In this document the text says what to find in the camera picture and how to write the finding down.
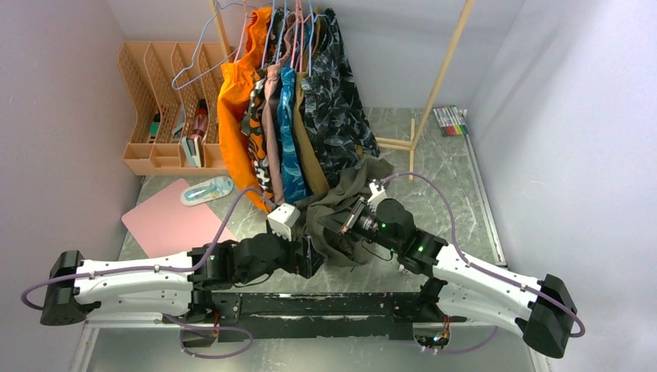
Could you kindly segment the olive green shorts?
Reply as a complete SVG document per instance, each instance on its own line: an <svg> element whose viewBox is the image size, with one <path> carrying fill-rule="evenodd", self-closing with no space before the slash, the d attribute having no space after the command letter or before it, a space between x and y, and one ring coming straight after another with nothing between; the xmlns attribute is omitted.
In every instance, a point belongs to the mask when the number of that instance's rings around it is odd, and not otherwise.
<svg viewBox="0 0 657 372"><path fill-rule="evenodd" d="M371 261L372 255L365 247L339 230L356 200L371 196L369 183L392 175L393 170L394 166L384 158L367 157L356 166L341 170L335 187L295 203L304 218L303 233L311 237L327 264L359 267Z"/></svg>

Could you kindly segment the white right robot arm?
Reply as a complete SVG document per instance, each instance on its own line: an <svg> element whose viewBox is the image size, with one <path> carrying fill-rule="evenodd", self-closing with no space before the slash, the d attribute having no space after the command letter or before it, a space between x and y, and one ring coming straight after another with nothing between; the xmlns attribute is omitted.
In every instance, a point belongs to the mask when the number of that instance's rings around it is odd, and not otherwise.
<svg viewBox="0 0 657 372"><path fill-rule="evenodd" d="M358 201L320 223L329 236L375 243L396 254L404 269L426 276L429 288L418 300L424 319L445 314L486 322L520 336L538 353L564 357L577 309L561 278L524 276L458 253L445 239L418 228L392 198L376 208Z"/></svg>

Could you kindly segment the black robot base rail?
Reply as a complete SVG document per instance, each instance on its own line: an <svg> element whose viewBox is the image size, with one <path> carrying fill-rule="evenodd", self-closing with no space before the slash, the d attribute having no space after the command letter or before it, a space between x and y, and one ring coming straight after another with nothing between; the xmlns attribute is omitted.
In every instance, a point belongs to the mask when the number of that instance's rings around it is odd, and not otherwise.
<svg viewBox="0 0 657 372"><path fill-rule="evenodd" d="M254 339L411 340L415 326L445 320L437 305L414 292L214 293L212 301L220 325L246 329Z"/></svg>

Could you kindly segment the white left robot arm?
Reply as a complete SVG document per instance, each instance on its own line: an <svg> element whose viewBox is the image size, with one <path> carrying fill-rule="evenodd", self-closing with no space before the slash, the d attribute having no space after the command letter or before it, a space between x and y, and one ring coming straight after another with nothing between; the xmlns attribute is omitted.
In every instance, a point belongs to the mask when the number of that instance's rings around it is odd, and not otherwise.
<svg viewBox="0 0 657 372"><path fill-rule="evenodd" d="M130 261L86 260L62 253L50 271L40 316L43 326L78 324L89 315L163 313L211 318L212 291L246 287L276 270L312 277L325 258L311 240L260 233L165 257Z"/></svg>

